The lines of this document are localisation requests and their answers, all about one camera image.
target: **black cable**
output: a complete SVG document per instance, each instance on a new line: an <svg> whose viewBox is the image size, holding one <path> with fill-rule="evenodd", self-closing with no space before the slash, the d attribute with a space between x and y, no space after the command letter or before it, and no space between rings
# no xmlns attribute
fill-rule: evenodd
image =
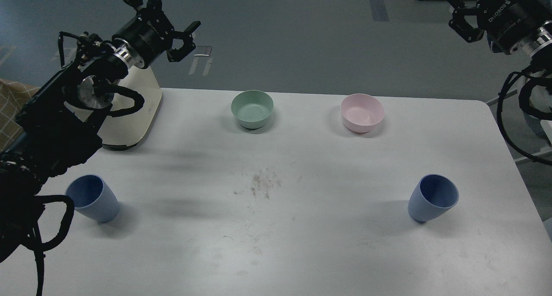
<svg viewBox="0 0 552 296"><path fill-rule="evenodd" d="M59 37L57 37L57 50L60 53L60 64L61 67L65 65L65 51L63 49L63 37L71 37L76 40L79 40L78 36L75 34L67 33L67 32L60 32Z"/></svg>
<svg viewBox="0 0 552 296"><path fill-rule="evenodd" d="M547 166L552 166L552 161L534 156L534 155L522 150L518 146L516 146L516 144L514 144L512 139L509 138L508 133L506 132L506 130L504 128L504 123L502 121L502 106L503 106L503 103L504 103L506 93L508 93L509 89L512 88L513 84L516 83L516 81L519 78L521 78L522 76L525 76L525 77L530 78L530 79L535 78L535 77L532 77L532 76L528 75L527 71L529 69L530 69L530 67L525 68L524 70L522 70L522 72L512 72L506 78L506 80L504 82L504 85L502 86L502 90L499 93L499 102L498 102L497 109L496 109L496 121L497 121L497 125L499 126L499 130L500 130L500 133L502 134L502 137L504 138L504 140L510 146L512 146L513 149L515 149L517 152L519 152L523 156L533 160L534 162L540 162L541 164L546 164Z"/></svg>
<svg viewBox="0 0 552 296"><path fill-rule="evenodd" d="M36 242L39 243L39 245L37 245L37 249L33 250L33 253L35 255L36 276L37 276L36 296L42 296L42 291L44 287L44 257L46 257L46 255L44 255L44 251L40 249L42 244L42 238L40 237L38 222L35 224L35 227L33 227L33 233L34 233Z"/></svg>
<svg viewBox="0 0 552 296"><path fill-rule="evenodd" d="M134 105L132 107L109 111L108 116L122 117L122 116L130 115L132 113L136 113L144 106L144 103L145 103L144 97L142 97L140 93L132 89L129 89L127 87L111 84L111 85L105 86L105 88L98 88L98 89L105 90L105 93L117 93L122 95L123 97L127 97L134 100Z"/></svg>
<svg viewBox="0 0 552 296"><path fill-rule="evenodd" d="M531 115L537 119L552 120L552 113L541 111L540 109L532 107L531 105L531 94L536 86L543 86L547 90L550 90L550 87L552 86L552 79L540 77L530 79L528 82L526 82L526 84L523 85L521 89L519 89L519 108L522 109L523 113Z"/></svg>
<svg viewBox="0 0 552 296"><path fill-rule="evenodd" d="M42 204L52 203L52 202L63 202L65 203L66 209L63 217L61 219L60 228L57 232L57 235L53 237L50 241L46 243L40 243L40 249L42 251L49 251L54 247L57 247L61 241L67 237L69 233L69 227L71 226L71 221L73 220L73 215L75 213L75 203L71 198L66 195L50 195L50 196L34 196L36 200Z"/></svg>

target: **robotic arm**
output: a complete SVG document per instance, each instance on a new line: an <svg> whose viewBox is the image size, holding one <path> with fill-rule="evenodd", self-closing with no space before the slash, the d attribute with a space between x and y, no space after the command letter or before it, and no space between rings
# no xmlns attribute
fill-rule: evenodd
<svg viewBox="0 0 552 296"><path fill-rule="evenodd" d="M552 166L552 161L533 156L520 149L509 138L502 123L502 106L506 94L521 77L528 81L519 90L519 107L526 114L541 120L552 120L552 113L537 109L530 98L536 87L552 94L552 10L542 0L478 0L475 7L466 7L462 0L447 0L454 7L449 26L465 41L481 40L487 32L493 52L513 54L523 50L531 58L530 65L521 72L512 72L506 79L497 107L497 123L508 144L529 159ZM477 26L471 26L466 16L477 17Z"/></svg>
<svg viewBox="0 0 552 296"><path fill-rule="evenodd" d="M192 33L201 24L193 22L183 32L174 30L163 13L161 0L123 0L136 15L110 41L96 34L76 36L61 32L61 70L57 72L16 116L24 132L0 153L0 262L19 246L35 252L39 273L37 294L42 292L44 252L53 249L67 235L74 205L64 195L38 196L48 178L64 174L67 168L84 164L100 147L97 135L104 120L136 113L144 98L118 85L132 66L147 68L163 52L170 62L179 62L195 49ZM63 61L63 37L77 40L75 60ZM173 41L183 46L172 49ZM127 109L111 111L114 94L134 100ZM91 110L85 121L65 103ZM66 212L59 233L42 243L38 219L49 202L64 202Z"/></svg>

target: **plastic cup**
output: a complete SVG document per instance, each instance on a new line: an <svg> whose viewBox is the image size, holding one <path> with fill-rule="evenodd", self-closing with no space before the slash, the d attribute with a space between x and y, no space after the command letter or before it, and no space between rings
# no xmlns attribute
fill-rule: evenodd
<svg viewBox="0 0 552 296"><path fill-rule="evenodd" d="M77 178L67 187L65 195L73 200L77 212L100 223L114 219L119 213L117 198L100 176Z"/></svg>
<svg viewBox="0 0 552 296"><path fill-rule="evenodd" d="M424 223L439 217L458 202L456 186L445 176L428 174L419 182L408 202L408 213Z"/></svg>

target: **checkered cloth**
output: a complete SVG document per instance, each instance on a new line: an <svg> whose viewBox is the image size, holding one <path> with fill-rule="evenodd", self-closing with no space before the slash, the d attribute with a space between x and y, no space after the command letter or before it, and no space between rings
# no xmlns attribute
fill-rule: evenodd
<svg viewBox="0 0 552 296"><path fill-rule="evenodd" d="M22 132L13 120L39 89L37 86L0 79L0 150L4 150Z"/></svg>

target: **cylindrical joint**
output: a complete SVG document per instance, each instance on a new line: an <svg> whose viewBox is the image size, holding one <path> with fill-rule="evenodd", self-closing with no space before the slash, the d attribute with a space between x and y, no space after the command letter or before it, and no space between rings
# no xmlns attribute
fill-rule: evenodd
<svg viewBox="0 0 552 296"><path fill-rule="evenodd" d="M540 50L552 44L552 34L548 31L545 25L550 23L545 23L543 26L536 29L536 32L531 35L523 38L519 45L523 51L528 54L531 58Z"/></svg>
<svg viewBox="0 0 552 296"><path fill-rule="evenodd" d="M132 48L132 46L130 46L125 40L118 40L122 44L115 50L113 55L121 59L128 69L132 66L136 66L138 68L144 67L144 60L140 57L138 52L136 52L134 48Z"/></svg>

